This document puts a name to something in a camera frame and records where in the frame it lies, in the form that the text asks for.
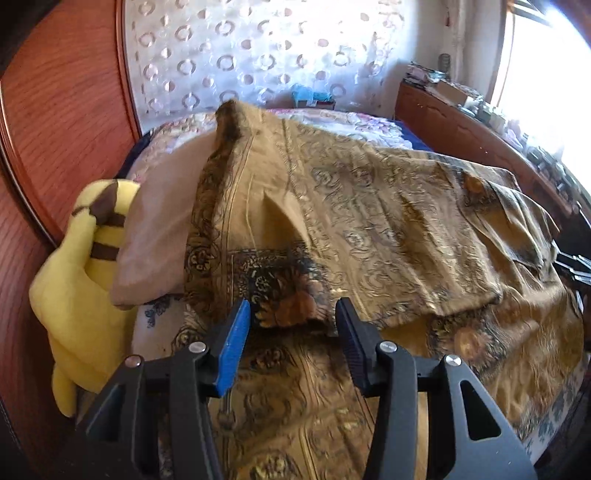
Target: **metal screw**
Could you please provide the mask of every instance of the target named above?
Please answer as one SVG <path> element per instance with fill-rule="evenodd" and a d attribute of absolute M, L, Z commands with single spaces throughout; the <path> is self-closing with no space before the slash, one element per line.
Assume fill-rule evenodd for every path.
<path fill-rule="evenodd" d="M 127 368 L 139 367 L 142 362 L 142 358 L 139 355 L 131 355 L 125 359 L 125 366 Z"/>
<path fill-rule="evenodd" d="M 191 353 L 203 353 L 207 349 L 207 345 L 203 342 L 193 342 L 189 345 L 189 352 Z"/>
<path fill-rule="evenodd" d="M 398 350 L 398 346 L 394 342 L 382 342 L 379 344 L 379 349 L 384 353 L 394 353 Z"/>
<path fill-rule="evenodd" d="M 457 355 L 446 355 L 445 363 L 452 367 L 459 367 L 462 364 L 462 359 Z"/>

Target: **box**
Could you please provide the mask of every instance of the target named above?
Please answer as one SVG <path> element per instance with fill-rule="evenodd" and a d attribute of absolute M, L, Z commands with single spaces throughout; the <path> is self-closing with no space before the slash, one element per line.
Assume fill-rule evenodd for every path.
<path fill-rule="evenodd" d="M 332 102 L 316 102 L 316 106 L 307 106 L 305 100 L 299 100 L 297 102 L 296 108 L 320 108 L 323 110 L 334 110 L 336 102 L 333 100 Z"/>
<path fill-rule="evenodd" d="M 437 82 L 435 90 L 440 95 L 447 98 L 454 105 L 464 106 L 469 98 L 472 98 L 467 93 L 462 92 L 459 88 L 450 85 L 447 82 Z"/>

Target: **blue bedsheet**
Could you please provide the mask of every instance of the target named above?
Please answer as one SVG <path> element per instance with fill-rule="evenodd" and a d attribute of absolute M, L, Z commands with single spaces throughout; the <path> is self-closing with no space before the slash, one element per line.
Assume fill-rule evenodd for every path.
<path fill-rule="evenodd" d="M 412 133 L 403 121 L 396 120 L 394 121 L 394 123 L 402 129 L 403 139 L 408 140 L 410 143 L 413 144 L 413 150 L 423 150 L 425 152 L 433 151 L 433 149 L 430 148 L 427 144 L 425 144 L 423 140 L 421 140 L 414 133 Z"/>

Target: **wooden shelf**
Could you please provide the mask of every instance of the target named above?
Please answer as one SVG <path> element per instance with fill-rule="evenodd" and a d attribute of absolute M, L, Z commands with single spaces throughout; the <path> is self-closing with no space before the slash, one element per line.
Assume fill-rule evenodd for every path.
<path fill-rule="evenodd" d="M 395 117 L 435 152 L 509 170 L 522 191 L 539 203 L 560 228 L 572 207 L 529 160 L 496 132 L 457 108 L 406 83 L 400 86 Z"/>

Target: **blue gripper pad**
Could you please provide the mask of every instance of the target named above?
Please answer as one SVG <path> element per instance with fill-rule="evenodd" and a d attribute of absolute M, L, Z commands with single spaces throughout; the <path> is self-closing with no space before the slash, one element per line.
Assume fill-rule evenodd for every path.
<path fill-rule="evenodd" d="M 217 378 L 213 386 L 218 397 L 223 397 L 234 383 L 250 326 L 251 306 L 247 300 L 239 300 L 210 347 L 210 355 L 217 359 Z"/>

